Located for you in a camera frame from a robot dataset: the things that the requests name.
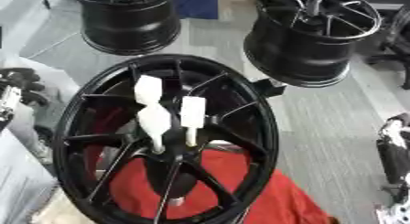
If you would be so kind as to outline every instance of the gray floor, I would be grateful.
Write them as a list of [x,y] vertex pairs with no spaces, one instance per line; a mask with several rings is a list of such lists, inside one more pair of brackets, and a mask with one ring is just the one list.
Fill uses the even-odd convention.
[[[40,0],[0,4],[4,49],[65,69],[80,84],[128,59],[81,40],[79,6],[73,1],[52,0],[49,12]],[[261,78],[242,51],[254,8],[246,0],[220,0],[220,15],[218,21],[183,20],[180,37],[162,52],[216,59],[251,80]],[[410,92],[399,88],[403,76],[397,65],[372,68],[356,55],[342,83],[314,90],[289,87],[284,96],[269,100],[281,130],[279,167],[342,223],[375,223],[373,206],[389,201],[380,191],[385,178],[374,142],[386,118],[410,110]]]

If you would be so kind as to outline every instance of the black object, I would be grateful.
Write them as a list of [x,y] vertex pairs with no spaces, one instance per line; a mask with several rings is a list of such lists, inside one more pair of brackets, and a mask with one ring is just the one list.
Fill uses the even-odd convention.
[[45,89],[44,85],[40,84],[40,77],[30,68],[4,68],[0,69],[0,93],[5,90],[5,87],[17,87],[22,91],[22,100],[24,104],[36,102],[40,106],[49,104],[49,100],[39,94],[39,91]]
[[170,44],[180,23],[173,0],[79,0],[82,36],[116,55],[152,52]]
[[410,172],[410,156],[407,149],[389,144],[384,140],[377,141],[377,149],[382,160],[387,181],[391,184],[403,182]]
[[386,38],[383,40],[379,49],[386,51],[388,48],[393,53],[375,54],[367,58],[370,65],[379,61],[391,60],[400,62],[405,68],[405,82],[402,88],[410,89],[410,7],[404,5],[397,14],[388,22],[389,26],[385,29]]
[[244,42],[266,75],[301,87],[344,79],[358,40],[381,18],[364,0],[257,0],[258,19]]
[[[135,123],[133,88],[141,74],[164,82],[161,104],[172,115],[172,129],[163,135],[165,153],[151,153],[151,140],[141,128],[118,133]],[[181,98],[207,98],[205,127],[199,146],[187,147],[179,123]],[[212,140],[231,142],[250,156],[248,174],[231,193],[204,170],[199,158]],[[118,148],[119,153],[99,180],[90,171],[89,150]],[[227,223],[240,217],[262,192],[276,165],[278,131],[266,100],[236,71],[209,59],[184,55],[153,55],[115,65],[87,83],[64,112],[54,139],[54,163],[62,188],[81,212],[99,224],[108,223]],[[146,161],[148,180],[161,196],[155,219],[121,210],[108,191],[110,181],[131,158]],[[218,197],[219,206],[184,219],[167,220],[170,197],[183,196],[197,180]]]
[[[384,173],[390,184],[401,184],[405,176],[410,173],[410,154],[408,146],[410,138],[402,129],[390,128],[394,121],[400,121],[404,127],[410,125],[410,115],[402,113],[387,120],[380,131],[377,149],[382,160]],[[402,137],[405,145],[394,144],[393,137]]]

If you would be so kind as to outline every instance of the white foam block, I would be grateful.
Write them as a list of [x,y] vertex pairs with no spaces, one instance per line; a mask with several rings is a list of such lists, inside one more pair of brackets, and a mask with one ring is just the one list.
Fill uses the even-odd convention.
[[144,105],[158,103],[162,96],[162,80],[141,75],[134,86],[135,100]]
[[186,96],[182,99],[181,124],[188,128],[202,128],[205,120],[206,99]]

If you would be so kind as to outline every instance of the black glove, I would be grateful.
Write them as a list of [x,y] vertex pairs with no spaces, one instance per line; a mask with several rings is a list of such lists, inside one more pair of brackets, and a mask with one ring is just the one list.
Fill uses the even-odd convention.
[[6,68],[0,69],[0,93],[3,93],[5,87],[12,86],[21,89],[22,102],[29,104],[33,101],[44,106],[49,101],[34,91],[43,91],[44,85],[38,83],[39,75],[30,68]]

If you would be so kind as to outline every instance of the blue object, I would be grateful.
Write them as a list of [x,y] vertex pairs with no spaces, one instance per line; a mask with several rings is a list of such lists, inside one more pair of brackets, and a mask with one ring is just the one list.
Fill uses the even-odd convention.
[[218,0],[175,0],[181,18],[218,19]]

